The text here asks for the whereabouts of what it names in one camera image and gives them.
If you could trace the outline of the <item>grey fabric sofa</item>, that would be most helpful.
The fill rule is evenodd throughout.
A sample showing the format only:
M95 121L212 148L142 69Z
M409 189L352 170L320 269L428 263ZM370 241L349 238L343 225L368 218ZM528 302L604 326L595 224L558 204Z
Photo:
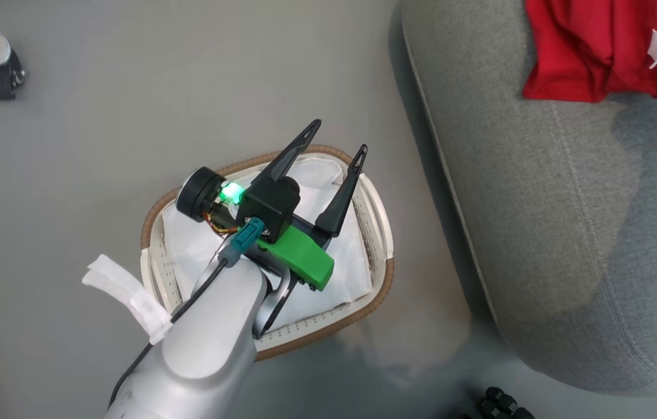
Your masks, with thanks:
M499 334L563 384L657 395L657 99L522 98L523 0L405 0L401 19Z

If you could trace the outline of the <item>white basket liner cloth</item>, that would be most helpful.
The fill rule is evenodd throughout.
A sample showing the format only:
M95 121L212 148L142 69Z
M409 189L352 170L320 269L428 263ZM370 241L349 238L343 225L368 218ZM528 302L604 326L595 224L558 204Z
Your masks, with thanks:
M296 214L310 223L315 222L343 181L339 164L318 158L299 160L288 175L300 188ZM164 242L177 284L182 287L183 300L188 300L223 240L206 223L197 223L177 211L174 204L166 207L162 219ZM331 240L326 252L335 260L335 268L325 290L313 292L306 285L296 285L273 327L328 312L372 291L367 252L354 208L349 208L339 236Z

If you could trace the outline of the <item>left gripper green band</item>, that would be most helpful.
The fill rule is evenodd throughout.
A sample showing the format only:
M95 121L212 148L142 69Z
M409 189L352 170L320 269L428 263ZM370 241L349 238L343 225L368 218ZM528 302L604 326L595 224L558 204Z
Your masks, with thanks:
M299 186L295 180L286 177L297 157L307 150L317 131L321 127L321 119L310 122L304 130L289 143L275 159L265 167L251 182L248 193L255 196L259 190L275 183L283 186L294 194L299 194ZM315 220L315 228L330 237L340 235L343 223L358 178L363 172L363 165L368 154L368 146L363 144L347 167L347 175L342 185L334 194L333 199ZM237 212L246 188L240 184L226 180L219 173L207 167L193 172L184 182L176 199L176 208L183 215L195 222L207 223L219 235L227 238L237 233L244 225L238 225ZM275 259L297 274L310 289L323 291L330 280L335 266L334 259L328 255L320 244L309 234L299 230L293 223L288 226L283 235L274 244L265 241L269 232L264 231L261 238L251 247L264 250Z

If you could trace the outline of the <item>wicker-rimmed white laundry basket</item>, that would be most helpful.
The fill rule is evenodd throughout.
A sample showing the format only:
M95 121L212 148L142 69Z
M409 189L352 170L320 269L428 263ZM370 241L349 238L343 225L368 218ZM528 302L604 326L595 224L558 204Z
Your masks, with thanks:
M172 255L172 232L164 225L164 215L175 204L177 190L160 198L152 207L142 228L140 237L140 273L145 291L173 313L190 295L194 279L184 272L182 261ZM257 361L267 360L289 351L325 339L335 332L354 324L374 312L391 289L394 276L394 243L386 209L374 184L366 175L358 176L352 198L360 249L355 252L363 263L363 274L371 282L372 289L360 297L343 303L331 303L326 310L309 305L310 315L300 315L288 322L287 310L299 302L298 294L326 301L328 290L310 290L298 276L289 270L283 260L271 254L265 242L256 242L246 257L251 259L265 274L280 280L267 296L267 301L285 297L280 313L255 342Z

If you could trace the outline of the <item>red jersey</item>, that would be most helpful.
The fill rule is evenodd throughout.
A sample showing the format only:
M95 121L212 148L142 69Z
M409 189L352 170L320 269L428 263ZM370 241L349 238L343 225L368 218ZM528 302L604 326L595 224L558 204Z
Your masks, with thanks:
M657 0L525 0L524 6L537 58L523 97L657 98Z

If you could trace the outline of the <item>black caster wheel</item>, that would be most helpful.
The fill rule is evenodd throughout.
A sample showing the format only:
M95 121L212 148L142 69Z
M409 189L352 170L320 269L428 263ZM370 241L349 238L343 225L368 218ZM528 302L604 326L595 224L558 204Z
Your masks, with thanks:
M12 51L8 61L0 65L0 101L15 100L15 90L22 87L26 77L19 56Z

